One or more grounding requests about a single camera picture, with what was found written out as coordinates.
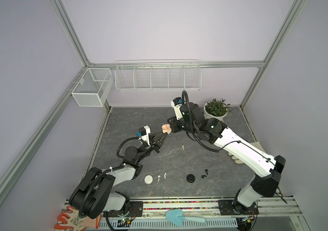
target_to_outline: wire mesh basket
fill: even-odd
[[[103,107],[112,85],[109,68],[87,68],[72,95],[79,106]]]
[[[200,90],[200,62],[117,65],[117,90]]]

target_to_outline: work glove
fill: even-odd
[[[69,211],[63,211],[60,216],[58,216],[58,221],[62,223],[56,224],[55,229],[73,229],[73,231],[82,231],[87,227],[95,229],[99,227],[101,214],[95,219],[89,217],[79,218],[78,210],[72,206],[67,206],[67,210]]]

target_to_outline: green leaves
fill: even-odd
[[[224,103],[225,99],[213,99],[205,106],[206,111],[213,116],[223,116],[227,113],[230,104]]]

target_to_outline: potted plant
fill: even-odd
[[[228,113],[229,105],[224,103],[225,99],[207,102],[204,106],[204,116],[206,119],[216,118],[223,122],[223,117]]]

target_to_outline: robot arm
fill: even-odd
[[[227,203],[231,204],[231,207],[220,206],[220,208],[233,214],[250,214],[251,210],[257,214],[254,208],[255,201],[262,196],[274,195],[286,160],[281,156],[273,157],[253,147],[223,122],[215,118],[205,119],[202,109],[197,104],[189,102],[185,91],[182,93],[182,98],[175,98],[171,105],[176,114],[168,119],[172,132],[185,131],[188,136],[191,133],[203,148],[213,152],[224,149],[255,172],[250,183],[237,192],[232,203]],[[122,142],[117,150],[117,157],[123,159],[119,167],[111,167],[107,170],[93,167],[86,173],[69,199],[69,204],[79,210],[79,217],[88,215],[94,219],[101,212],[109,210],[116,210],[123,215],[128,214],[129,197],[120,192],[112,193],[111,189],[123,181],[135,179],[142,169],[139,162],[149,156],[153,150],[159,153],[168,133],[150,132],[148,126],[141,127],[136,137]],[[124,155],[121,156],[119,153],[122,146],[134,139],[138,139],[142,145],[139,148],[127,147]],[[209,148],[201,141],[208,141],[220,149]]]
[[[205,119],[203,111],[197,104],[188,100],[183,91],[182,98],[171,102],[176,116],[169,118],[174,133],[186,131],[192,133],[194,139],[209,151],[218,152],[224,149],[243,161],[254,172],[251,182],[237,192],[233,201],[234,211],[243,214],[252,209],[253,203],[260,197],[272,197],[278,187],[286,160],[281,156],[271,156],[255,148],[237,136],[226,124],[211,118]],[[200,140],[208,141],[220,149],[205,146]]]
[[[139,128],[137,136],[124,140],[118,150],[117,157],[123,159],[120,166],[106,170],[96,167],[88,170],[77,188],[69,198],[69,204],[78,209],[78,216],[96,218],[101,212],[116,210],[120,214],[127,214],[129,197],[121,192],[111,192],[112,187],[126,180],[135,179],[141,172],[141,160],[149,156],[153,150],[159,153],[168,133],[157,132],[150,134],[148,126]],[[119,154],[122,146],[130,140],[137,139],[141,146],[129,146],[124,155]]]

